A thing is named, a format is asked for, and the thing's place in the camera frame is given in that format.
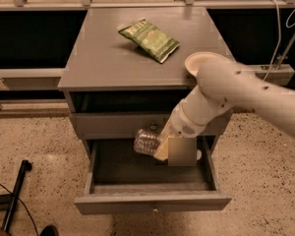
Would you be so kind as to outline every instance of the green snack bag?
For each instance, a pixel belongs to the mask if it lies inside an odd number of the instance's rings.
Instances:
[[[119,27],[118,32],[137,43],[159,63],[163,63],[168,55],[179,46],[177,40],[145,19],[127,27]]]

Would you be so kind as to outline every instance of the drawer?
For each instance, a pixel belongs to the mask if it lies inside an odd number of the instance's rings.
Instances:
[[[82,214],[222,210],[207,140],[197,166],[174,167],[133,151],[133,139],[93,142],[85,193],[75,198]]]
[[[224,133],[232,112],[213,119],[202,135]],[[79,113],[71,114],[70,120],[77,136],[82,140],[133,138],[137,131],[151,124],[164,127],[170,112],[166,113]]]

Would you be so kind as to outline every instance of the open drawer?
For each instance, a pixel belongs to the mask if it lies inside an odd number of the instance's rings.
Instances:
[[[209,143],[197,166],[174,167],[133,151],[133,139],[93,141],[82,214],[222,210],[230,198],[218,188]]]

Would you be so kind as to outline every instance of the floor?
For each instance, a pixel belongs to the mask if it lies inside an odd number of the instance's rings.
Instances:
[[[83,194],[89,159],[66,105],[23,108],[0,114],[0,182],[12,190],[22,160],[32,162],[21,199],[39,232],[52,223],[66,236],[295,236],[295,141],[255,114],[233,114],[213,153],[220,189],[233,197],[223,211],[81,215],[73,201]],[[11,233],[35,235],[21,205]]]

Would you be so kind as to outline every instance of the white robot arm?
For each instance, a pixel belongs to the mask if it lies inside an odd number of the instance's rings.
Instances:
[[[295,138],[295,90],[264,82],[248,67],[217,54],[195,53],[185,64],[198,85],[172,111],[155,158],[168,158],[168,138],[194,138],[234,106],[257,113]]]

